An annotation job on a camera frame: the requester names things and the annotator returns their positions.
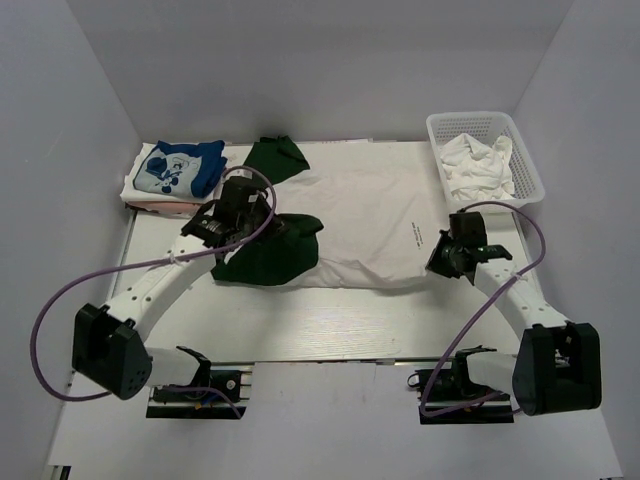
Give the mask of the blue Mickey Mouse shirt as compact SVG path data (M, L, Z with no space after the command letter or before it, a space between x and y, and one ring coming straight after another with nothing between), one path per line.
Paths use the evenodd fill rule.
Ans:
M225 170L224 147L222 140L197 144L158 141L142 161L133 186L145 193L183 200L205 199Z

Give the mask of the pink shirt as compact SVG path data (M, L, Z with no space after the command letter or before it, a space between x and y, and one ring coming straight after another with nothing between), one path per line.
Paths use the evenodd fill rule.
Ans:
M201 207L199 203L188 202L129 202L132 209L142 210L160 215L193 216Z

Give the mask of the white green Charlie Brown shirt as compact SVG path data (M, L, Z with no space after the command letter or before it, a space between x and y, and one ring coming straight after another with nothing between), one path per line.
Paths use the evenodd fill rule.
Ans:
M304 144L299 167L254 146L246 165L273 183L282 233L216 264L218 283L400 289L422 283L437 240L424 148L416 142Z

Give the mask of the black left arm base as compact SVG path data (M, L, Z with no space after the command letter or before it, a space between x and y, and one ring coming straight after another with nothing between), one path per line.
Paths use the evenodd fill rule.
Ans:
M199 390L176 387L151 390L147 419L240 420L247 409L254 364L214 364L209 380Z

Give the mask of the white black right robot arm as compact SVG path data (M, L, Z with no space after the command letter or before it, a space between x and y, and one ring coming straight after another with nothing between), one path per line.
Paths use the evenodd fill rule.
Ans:
M515 354L489 347L451 348L453 390L482 403L506 394L528 416L596 409L602 402L600 337L552 307L517 269L501 245L470 243L442 231L430 272L465 278L496 308L519 339Z

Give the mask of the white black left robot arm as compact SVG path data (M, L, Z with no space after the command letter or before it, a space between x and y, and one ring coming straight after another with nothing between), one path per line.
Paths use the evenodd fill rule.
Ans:
M145 345L158 321L217 261L261 237L275 222L275 206L258 199L244 207L206 204L181 229L165 255L142 262L144 274L100 307L75 317L72 367L121 400L145 387L199 399L211 392L210 361L182 346Z

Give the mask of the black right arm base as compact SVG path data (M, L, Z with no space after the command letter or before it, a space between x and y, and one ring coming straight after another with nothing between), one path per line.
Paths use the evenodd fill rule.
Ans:
M435 376L424 410L418 409L421 425L508 424L520 412L508 394L468 379L467 358L472 354L495 352L477 346L462 349L449 357Z

